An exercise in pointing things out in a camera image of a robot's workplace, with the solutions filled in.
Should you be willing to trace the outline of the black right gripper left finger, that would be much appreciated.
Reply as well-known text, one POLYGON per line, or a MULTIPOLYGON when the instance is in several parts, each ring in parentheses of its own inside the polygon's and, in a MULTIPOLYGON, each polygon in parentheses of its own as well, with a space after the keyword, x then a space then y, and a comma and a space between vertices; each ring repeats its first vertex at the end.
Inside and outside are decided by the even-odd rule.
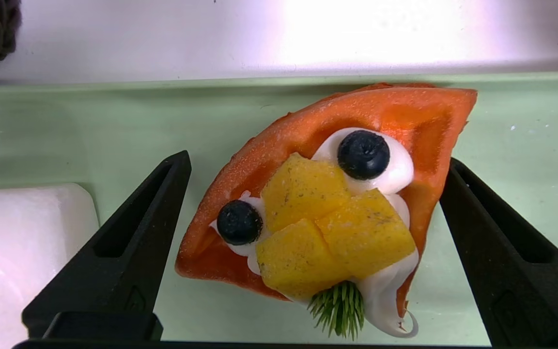
POLYGON ((154 306, 192 165, 164 159, 25 307, 30 339, 159 340, 154 306))

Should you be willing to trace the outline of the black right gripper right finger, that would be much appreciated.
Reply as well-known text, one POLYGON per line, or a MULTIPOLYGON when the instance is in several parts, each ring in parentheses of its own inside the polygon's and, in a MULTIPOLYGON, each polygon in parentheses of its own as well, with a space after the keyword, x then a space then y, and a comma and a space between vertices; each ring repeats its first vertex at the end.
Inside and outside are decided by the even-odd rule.
POLYGON ((558 248, 465 164, 440 198, 494 346, 558 346, 558 248))

